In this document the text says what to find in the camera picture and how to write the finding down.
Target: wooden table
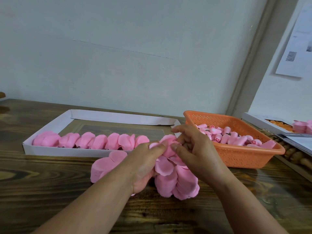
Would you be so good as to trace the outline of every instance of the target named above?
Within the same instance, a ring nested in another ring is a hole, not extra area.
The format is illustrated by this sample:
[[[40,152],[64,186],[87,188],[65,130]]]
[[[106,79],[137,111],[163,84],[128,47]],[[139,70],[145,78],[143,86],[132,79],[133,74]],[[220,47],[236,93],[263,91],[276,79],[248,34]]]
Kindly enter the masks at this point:
[[[8,99],[0,102],[0,233],[29,233],[90,187],[95,158],[25,156],[22,141],[68,109]],[[312,183],[273,158],[263,169],[231,169],[290,233],[312,233]],[[130,198],[115,233],[232,233],[213,190],[163,198],[153,181]]]

